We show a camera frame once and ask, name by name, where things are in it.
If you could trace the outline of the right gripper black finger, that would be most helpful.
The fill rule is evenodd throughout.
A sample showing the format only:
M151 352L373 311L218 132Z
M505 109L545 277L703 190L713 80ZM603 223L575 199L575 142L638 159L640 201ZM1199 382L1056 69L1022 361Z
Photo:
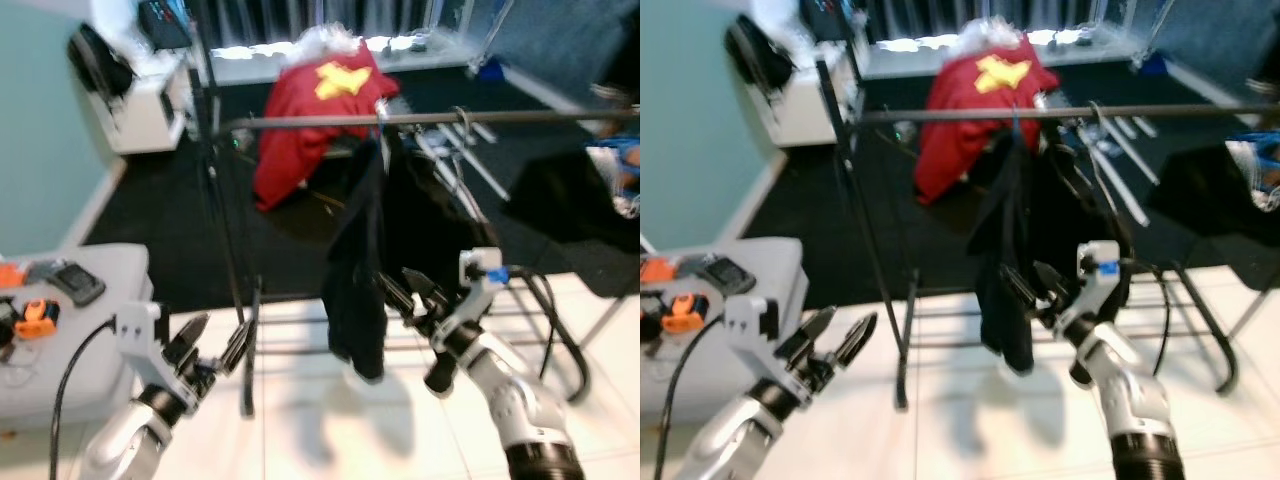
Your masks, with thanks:
M1047 262L1034 261L1033 269L1036 273L1036 284L1039 287L1042 300L1069 300L1070 280L1065 279L1059 271L1048 265Z
M385 273L378 273L378 284L384 294L384 302L398 312L403 321L415 317L415 300L399 283Z
M421 271L403 268L402 276L424 307L447 307L448 294Z
M1025 311L1041 311L1041 297L1038 292L1021 276L1019 270L1009 265L1001 265L1000 276L1021 308Z

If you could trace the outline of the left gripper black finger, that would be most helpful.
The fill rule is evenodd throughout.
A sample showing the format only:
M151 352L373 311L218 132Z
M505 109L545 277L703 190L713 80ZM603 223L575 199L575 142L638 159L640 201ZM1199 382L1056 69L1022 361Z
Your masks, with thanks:
M856 320L842 340L842 369L846 369L874 335L878 314L868 314Z
M822 361L822 352L817 351L817 342L828 329L837 308L822 308L805 319L795 332L795 362Z
M221 355L221 372L233 372L244 358L253 337L253 319L246 320L233 332Z
M184 324L172 338L172 362L186 364L192 356L198 357L196 346L209 324L209 314L200 314Z

